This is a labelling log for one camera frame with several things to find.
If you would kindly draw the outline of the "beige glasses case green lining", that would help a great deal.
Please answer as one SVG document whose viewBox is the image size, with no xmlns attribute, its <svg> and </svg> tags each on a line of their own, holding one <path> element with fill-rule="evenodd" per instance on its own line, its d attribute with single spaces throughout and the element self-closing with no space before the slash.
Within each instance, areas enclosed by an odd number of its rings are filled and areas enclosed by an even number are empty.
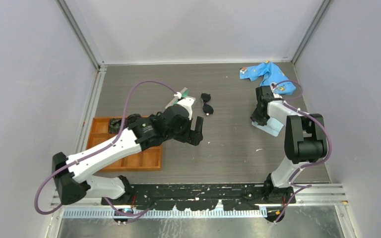
<svg viewBox="0 0 381 238">
<path fill-rule="evenodd" d="M 165 108 L 175 105 L 181 100 L 191 101 L 192 106 L 195 102 L 195 97 L 189 96 L 188 88 L 184 87 L 180 92 L 174 94 L 173 99 L 165 106 Z"/>
</svg>

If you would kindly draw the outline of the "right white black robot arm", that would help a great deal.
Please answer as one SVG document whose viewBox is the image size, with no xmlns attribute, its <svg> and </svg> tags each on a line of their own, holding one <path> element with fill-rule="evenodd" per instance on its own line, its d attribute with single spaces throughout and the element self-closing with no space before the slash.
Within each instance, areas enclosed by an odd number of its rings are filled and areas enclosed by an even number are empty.
<svg viewBox="0 0 381 238">
<path fill-rule="evenodd" d="M 328 141 L 321 114 L 291 107 L 270 86 L 257 87 L 255 95 L 257 104 L 250 117 L 252 125 L 272 136 L 285 130 L 285 157 L 263 183 L 262 197 L 273 204 L 293 191 L 291 183 L 306 166 L 326 157 Z"/>
</svg>

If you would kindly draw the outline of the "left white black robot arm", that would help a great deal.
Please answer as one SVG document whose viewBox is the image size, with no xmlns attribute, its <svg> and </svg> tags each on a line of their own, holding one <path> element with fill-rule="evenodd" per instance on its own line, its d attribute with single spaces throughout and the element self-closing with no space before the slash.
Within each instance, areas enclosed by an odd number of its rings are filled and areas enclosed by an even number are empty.
<svg viewBox="0 0 381 238">
<path fill-rule="evenodd" d="M 52 157 L 52 177 L 61 204 L 71 205 L 86 197 L 106 197 L 120 205 L 129 204 L 132 191 L 124 178 L 98 177 L 95 173 L 115 161 L 171 139 L 197 146 L 203 140 L 203 117 L 196 117 L 194 129 L 191 125 L 188 109 L 173 105 L 163 112 L 134 119 L 120 135 L 88 150 L 69 156 L 56 153 Z"/>
</svg>

